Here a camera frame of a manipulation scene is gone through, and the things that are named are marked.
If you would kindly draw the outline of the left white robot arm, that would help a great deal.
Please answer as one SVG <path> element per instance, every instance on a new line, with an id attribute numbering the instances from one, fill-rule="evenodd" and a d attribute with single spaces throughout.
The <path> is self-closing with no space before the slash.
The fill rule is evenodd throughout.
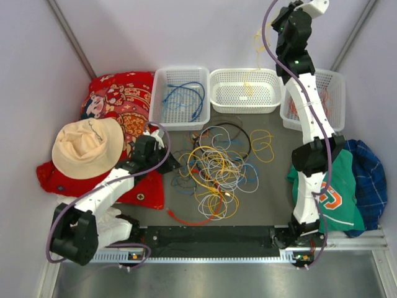
<path id="1" fill-rule="evenodd" d="M 55 263 L 50 256 L 54 253 L 63 261 L 84 266 L 101 248 L 116 242 L 136 245 L 141 232 L 131 220 L 118 214 L 105 222 L 101 218 L 147 174 L 165 174 L 179 166 L 157 131 L 140 135 L 131 155 L 119 161 L 94 189 L 57 206 L 46 243 L 47 260 Z"/>

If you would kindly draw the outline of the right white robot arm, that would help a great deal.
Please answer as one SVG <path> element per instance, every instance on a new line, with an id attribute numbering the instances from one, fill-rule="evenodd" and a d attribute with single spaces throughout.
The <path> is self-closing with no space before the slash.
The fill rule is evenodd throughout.
<path id="1" fill-rule="evenodd" d="M 298 172 L 297 202 L 288 230 L 277 232 L 275 241 L 286 248 L 302 246 L 319 231 L 319 200 L 331 183 L 332 163 L 344 146 L 344 137 L 331 127 L 318 94 L 315 67 L 306 50 L 313 19 L 323 15 L 329 1 L 293 1 L 281 8 L 271 23 L 277 46 L 270 57 L 277 75 L 291 96 L 301 124 L 303 144 L 292 152 Z"/>

